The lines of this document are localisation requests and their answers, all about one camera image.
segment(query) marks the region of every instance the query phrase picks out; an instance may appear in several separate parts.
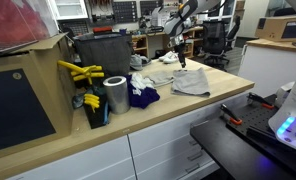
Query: blue light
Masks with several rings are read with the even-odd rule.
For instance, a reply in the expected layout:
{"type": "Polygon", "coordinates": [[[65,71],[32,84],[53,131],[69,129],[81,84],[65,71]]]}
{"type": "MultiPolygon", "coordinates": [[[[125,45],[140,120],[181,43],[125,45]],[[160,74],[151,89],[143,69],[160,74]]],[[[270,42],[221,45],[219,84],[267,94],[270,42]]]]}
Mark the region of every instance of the blue light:
{"type": "Polygon", "coordinates": [[[283,134],[285,130],[295,121],[295,117],[288,117],[287,120],[277,130],[278,134],[283,134]]]}

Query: drawer handle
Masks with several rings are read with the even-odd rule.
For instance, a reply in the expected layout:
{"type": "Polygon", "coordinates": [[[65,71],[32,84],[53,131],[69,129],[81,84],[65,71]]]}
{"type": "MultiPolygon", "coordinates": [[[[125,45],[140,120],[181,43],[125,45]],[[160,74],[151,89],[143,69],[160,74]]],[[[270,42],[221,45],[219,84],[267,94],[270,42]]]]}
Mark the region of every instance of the drawer handle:
{"type": "Polygon", "coordinates": [[[196,169],[198,169],[198,168],[200,168],[199,163],[197,163],[197,164],[194,165],[193,167],[188,168],[188,169],[185,169],[185,170],[186,170],[186,172],[189,174],[189,173],[193,172],[194,170],[196,170],[196,169]]]}
{"type": "Polygon", "coordinates": [[[201,156],[202,156],[202,152],[199,151],[198,153],[196,153],[196,154],[194,154],[194,155],[192,155],[192,156],[187,157],[187,159],[188,159],[189,161],[193,161],[193,160],[195,160],[195,159],[200,158],[201,156]]]}
{"type": "Polygon", "coordinates": [[[195,140],[191,140],[191,141],[189,141],[189,144],[190,144],[191,146],[195,146],[195,145],[197,145],[198,143],[197,143],[197,141],[195,141],[195,140]]]}

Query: yellow tool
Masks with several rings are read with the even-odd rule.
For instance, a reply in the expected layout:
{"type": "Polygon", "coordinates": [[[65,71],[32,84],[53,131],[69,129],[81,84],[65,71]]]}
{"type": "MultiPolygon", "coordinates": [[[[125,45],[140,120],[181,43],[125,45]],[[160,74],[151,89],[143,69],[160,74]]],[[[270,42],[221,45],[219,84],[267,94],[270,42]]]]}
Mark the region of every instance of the yellow tool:
{"type": "Polygon", "coordinates": [[[89,85],[92,85],[92,80],[91,78],[93,77],[104,77],[104,73],[103,72],[96,72],[96,71],[101,71],[102,67],[101,66],[87,66],[87,67],[78,67],[76,65],[73,65],[71,63],[59,60],[58,61],[59,65],[62,65],[64,67],[67,67],[69,69],[71,69],[71,76],[73,76],[73,80],[74,81],[79,81],[82,79],[88,79],[89,85]]]}
{"type": "Polygon", "coordinates": [[[99,108],[99,97],[93,94],[85,94],[84,103],[90,105],[93,112],[95,112],[95,108],[99,108]]]}

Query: gray bin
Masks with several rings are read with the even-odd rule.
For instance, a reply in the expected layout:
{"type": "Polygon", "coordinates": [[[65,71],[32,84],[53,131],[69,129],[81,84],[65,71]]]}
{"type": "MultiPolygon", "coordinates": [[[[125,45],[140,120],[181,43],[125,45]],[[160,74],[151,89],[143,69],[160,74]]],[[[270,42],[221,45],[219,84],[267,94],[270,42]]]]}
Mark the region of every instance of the gray bin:
{"type": "Polygon", "coordinates": [[[105,77],[124,76],[129,73],[131,35],[111,33],[94,36],[89,33],[74,37],[74,41],[83,66],[102,66],[105,77]]]}

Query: roll of aluminum foil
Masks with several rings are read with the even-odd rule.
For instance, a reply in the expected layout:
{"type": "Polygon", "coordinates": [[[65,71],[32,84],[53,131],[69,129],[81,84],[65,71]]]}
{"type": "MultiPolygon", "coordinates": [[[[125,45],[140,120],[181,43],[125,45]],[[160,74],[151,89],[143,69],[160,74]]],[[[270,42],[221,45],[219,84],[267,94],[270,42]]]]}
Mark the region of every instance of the roll of aluminum foil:
{"type": "Polygon", "coordinates": [[[130,109],[127,81],[123,76],[114,76],[104,81],[111,112],[122,114],[130,109]]]}

